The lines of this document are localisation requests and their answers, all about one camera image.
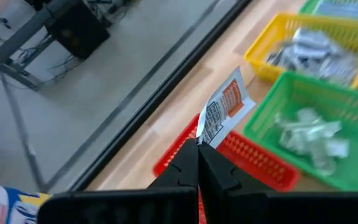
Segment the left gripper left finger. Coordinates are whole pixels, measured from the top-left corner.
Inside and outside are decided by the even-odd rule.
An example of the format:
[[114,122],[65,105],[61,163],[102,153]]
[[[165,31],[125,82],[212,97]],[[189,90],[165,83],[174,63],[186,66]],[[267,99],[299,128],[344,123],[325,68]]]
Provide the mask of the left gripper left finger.
[[198,145],[188,139],[147,188],[158,192],[154,223],[198,223]]

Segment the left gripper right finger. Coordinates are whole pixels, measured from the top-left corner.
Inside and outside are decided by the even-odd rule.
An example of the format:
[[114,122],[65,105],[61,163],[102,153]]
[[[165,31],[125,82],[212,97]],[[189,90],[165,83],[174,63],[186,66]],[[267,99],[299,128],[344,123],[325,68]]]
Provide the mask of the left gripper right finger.
[[198,146],[198,177],[207,223],[268,223],[273,189],[207,143]]

